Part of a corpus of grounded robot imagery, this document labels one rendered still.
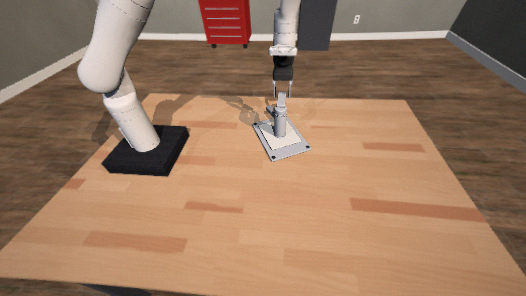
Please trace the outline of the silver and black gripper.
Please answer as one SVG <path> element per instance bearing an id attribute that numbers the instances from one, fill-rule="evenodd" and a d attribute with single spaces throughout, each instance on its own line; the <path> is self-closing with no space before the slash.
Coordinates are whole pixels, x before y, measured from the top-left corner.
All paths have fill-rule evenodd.
<path id="1" fill-rule="evenodd" d="M 295 45 L 295 31 L 288 34 L 280 34 L 274 31 L 273 46 L 269 48 L 269 55 L 273 55 L 274 69 L 273 82 L 274 97 L 276 97 L 276 80 L 289 81 L 288 98 L 291 95 L 291 85 L 293 82 L 293 62 L 294 56 L 297 55 Z M 276 46 L 275 46 L 276 45 Z M 280 66 L 286 65 L 286 66 Z"/>

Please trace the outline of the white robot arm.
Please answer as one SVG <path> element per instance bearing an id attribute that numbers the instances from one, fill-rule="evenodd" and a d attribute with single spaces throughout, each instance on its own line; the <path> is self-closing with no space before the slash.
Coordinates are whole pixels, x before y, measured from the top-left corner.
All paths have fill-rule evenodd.
<path id="1" fill-rule="evenodd" d="M 104 105 L 119 125 L 120 132 L 138 152 L 156 148 L 160 138 L 137 97 L 124 64 L 148 20 L 154 1 L 99 0 L 93 36 L 77 68 L 81 83 L 103 94 Z M 296 30 L 300 2 L 281 0 L 274 14 L 276 33 L 288 34 Z"/>

